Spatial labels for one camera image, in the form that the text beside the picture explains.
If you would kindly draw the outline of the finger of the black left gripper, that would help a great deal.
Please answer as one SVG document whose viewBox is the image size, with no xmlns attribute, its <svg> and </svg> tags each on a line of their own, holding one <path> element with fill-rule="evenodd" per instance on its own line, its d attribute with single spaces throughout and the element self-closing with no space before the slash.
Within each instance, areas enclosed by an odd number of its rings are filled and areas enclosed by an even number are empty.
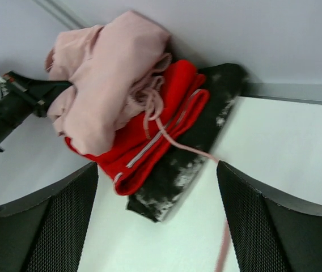
<svg viewBox="0 0 322 272">
<path fill-rule="evenodd" d="M 36 80 L 23 77 L 28 87 L 28 93 L 36 100 L 34 114 L 38 117 L 46 117 L 52 102 L 73 84 L 66 80 Z"/>
</svg>

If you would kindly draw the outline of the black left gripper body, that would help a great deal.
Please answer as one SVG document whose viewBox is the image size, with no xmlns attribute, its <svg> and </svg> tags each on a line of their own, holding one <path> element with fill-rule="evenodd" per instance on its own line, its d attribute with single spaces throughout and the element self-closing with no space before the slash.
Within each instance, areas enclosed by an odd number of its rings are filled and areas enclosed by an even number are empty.
<svg viewBox="0 0 322 272">
<path fill-rule="evenodd" d="M 0 98 L 0 144 L 31 114 L 40 118 L 46 116 L 45 97 L 50 91 L 49 82 L 13 71 L 3 78 L 5 82 L 0 84 L 0 90 L 6 90 L 7 94 Z"/>
</svg>

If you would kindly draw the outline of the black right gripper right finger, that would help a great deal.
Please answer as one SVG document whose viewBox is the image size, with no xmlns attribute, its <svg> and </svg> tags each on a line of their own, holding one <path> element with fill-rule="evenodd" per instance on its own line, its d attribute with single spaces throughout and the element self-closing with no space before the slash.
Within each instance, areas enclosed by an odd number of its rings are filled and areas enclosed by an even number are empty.
<svg viewBox="0 0 322 272">
<path fill-rule="evenodd" d="M 217 179 L 240 271 L 322 272 L 322 205 L 223 161 Z"/>
</svg>

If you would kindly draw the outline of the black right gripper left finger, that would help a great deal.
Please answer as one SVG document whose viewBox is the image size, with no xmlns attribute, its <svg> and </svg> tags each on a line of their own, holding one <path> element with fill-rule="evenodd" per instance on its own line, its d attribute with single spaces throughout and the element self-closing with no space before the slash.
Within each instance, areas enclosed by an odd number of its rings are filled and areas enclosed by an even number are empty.
<svg viewBox="0 0 322 272">
<path fill-rule="evenodd" d="M 89 163 L 0 205 L 0 271 L 77 271 L 97 184 Z"/>
</svg>

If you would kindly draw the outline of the light pink trousers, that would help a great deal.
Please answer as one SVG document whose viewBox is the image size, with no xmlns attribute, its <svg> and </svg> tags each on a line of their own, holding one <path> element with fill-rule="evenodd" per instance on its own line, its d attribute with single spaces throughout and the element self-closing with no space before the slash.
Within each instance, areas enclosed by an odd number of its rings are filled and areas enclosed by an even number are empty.
<svg viewBox="0 0 322 272">
<path fill-rule="evenodd" d="M 169 39 L 131 10 L 103 26 L 61 32 L 45 61 L 49 79 L 71 83 L 48 109 L 55 131 L 100 166 L 118 195 L 138 191 L 171 146 L 211 159 L 177 142 L 210 95 L 194 64 L 172 61 Z"/>
</svg>

